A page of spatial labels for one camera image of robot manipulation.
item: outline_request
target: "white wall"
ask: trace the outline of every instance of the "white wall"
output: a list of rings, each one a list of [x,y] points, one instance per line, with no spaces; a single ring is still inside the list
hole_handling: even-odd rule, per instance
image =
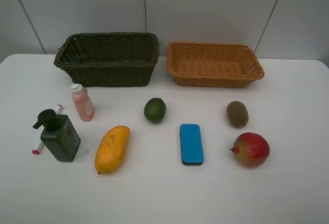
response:
[[[47,53],[81,32],[146,32],[144,0],[22,0]]]
[[[15,53],[43,53],[18,0],[0,0],[0,63]]]
[[[146,0],[161,55],[171,41],[244,43],[255,50],[276,0]]]
[[[329,63],[328,3],[329,0],[278,0],[257,56]]]

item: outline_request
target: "dark green pump bottle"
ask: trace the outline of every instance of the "dark green pump bottle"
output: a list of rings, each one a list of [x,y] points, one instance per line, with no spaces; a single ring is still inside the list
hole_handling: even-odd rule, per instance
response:
[[[42,111],[33,126],[44,129],[41,141],[58,161],[73,161],[77,154],[80,138],[67,115],[58,115],[52,109]]]

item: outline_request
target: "basket rim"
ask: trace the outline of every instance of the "basket rim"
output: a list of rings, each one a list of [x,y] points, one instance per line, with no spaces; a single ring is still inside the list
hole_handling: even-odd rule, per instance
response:
[[[154,56],[151,61],[141,63],[141,62],[107,62],[107,63],[81,63],[81,64],[71,64],[71,63],[64,63],[61,62],[60,58],[65,53],[66,49],[68,48],[71,41],[73,41],[74,38],[78,36],[113,36],[113,35],[132,35],[132,36],[145,36],[150,37],[153,39],[153,46],[154,46]],[[144,32],[102,32],[102,33],[76,33],[70,35],[62,47],[58,49],[58,53],[55,56],[54,64],[55,66],[61,68],[61,69],[73,69],[73,68],[121,68],[121,67],[133,67],[133,68],[149,68],[154,67],[158,61],[159,58],[159,41],[155,34],[152,33],[144,33]]]
[[[246,48],[249,53],[251,53],[252,58],[254,59],[258,69],[260,70],[260,73],[258,75],[247,75],[244,74],[243,76],[228,76],[226,74],[195,74],[195,73],[180,73],[178,71],[173,70],[172,67],[172,54],[171,49],[174,45],[212,45],[212,46],[236,46],[236,47],[243,47]],[[222,79],[222,80],[244,80],[244,81],[255,81],[262,79],[265,76],[264,69],[262,68],[261,64],[259,63],[256,55],[254,54],[253,50],[245,45],[245,44],[234,44],[234,43],[201,43],[201,42],[171,42],[168,44],[167,47],[167,71],[168,73],[173,77],[179,77],[179,78],[186,78],[186,79]]]

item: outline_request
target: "pink bottle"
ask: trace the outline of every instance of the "pink bottle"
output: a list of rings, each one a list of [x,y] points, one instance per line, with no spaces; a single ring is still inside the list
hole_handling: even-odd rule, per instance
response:
[[[78,114],[82,121],[89,121],[94,117],[95,109],[90,100],[87,89],[81,84],[73,84],[71,86],[72,99],[77,108]]]

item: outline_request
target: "blue eraser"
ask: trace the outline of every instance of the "blue eraser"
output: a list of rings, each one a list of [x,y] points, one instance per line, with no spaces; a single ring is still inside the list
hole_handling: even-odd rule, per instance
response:
[[[185,165],[201,165],[204,152],[201,142],[200,127],[197,124],[180,126],[181,161]]]

